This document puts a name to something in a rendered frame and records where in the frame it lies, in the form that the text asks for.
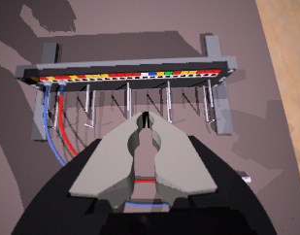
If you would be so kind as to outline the white and blue network plug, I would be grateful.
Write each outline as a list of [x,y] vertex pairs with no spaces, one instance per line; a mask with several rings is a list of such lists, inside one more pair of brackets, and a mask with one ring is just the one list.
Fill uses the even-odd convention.
[[250,182],[250,177],[242,177],[245,182]]

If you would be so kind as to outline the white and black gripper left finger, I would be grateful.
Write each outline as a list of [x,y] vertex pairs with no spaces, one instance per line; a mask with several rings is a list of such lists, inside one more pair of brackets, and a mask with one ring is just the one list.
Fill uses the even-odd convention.
[[64,165],[36,194],[11,235],[44,235],[69,219],[93,214],[100,199],[123,213],[134,191],[134,151],[146,119],[147,112],[139,112]]

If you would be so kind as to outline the grey port rack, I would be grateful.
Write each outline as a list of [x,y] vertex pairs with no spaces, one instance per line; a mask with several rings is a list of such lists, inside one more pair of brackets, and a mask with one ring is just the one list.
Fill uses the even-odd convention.
[[[237,69],[236,56],[221,56],[218,35],[205,36],[207,56],[189,58],[162,58],[116,61],[56,63],[58,44],[44,43],[42,63],[17,65],[15,78],[37,88],[31,140],[47,140],[44,125],[45,92],[49,91],[48,128],[56,128],[59,93],[93,91],[93,127],[95,91],[127,90],[127,111],[131,118],[131,90],[166,89],[167,117],[171,109],[170,88],[202,87],[206,122],[216,124],[217,134],[233,133],[225,80]],[[211,84],[210,84],[211,83]],[[65,85],[65,87],[64,87]],[[86,88],[87,87],[87,88]],[[205,87],[209,88],[215,119],[208,120]],[[211,91],[212,90],[212,91]],[[57,93],[54,126],[50,126],[52,95]],[[212,99],[213,97],[213,99]],[[213,106],[214,105],[214,106]]]

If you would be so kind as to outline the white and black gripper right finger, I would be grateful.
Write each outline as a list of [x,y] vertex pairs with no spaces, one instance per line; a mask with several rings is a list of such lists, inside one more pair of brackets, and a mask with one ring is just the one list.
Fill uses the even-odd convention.
[[278,235],[258,198],[232,167],[154,112],[147,112],[147,120],[158,150],[156,192],[169,209],[176,198],[185,197],[190,211],[218,218],[243,235]]

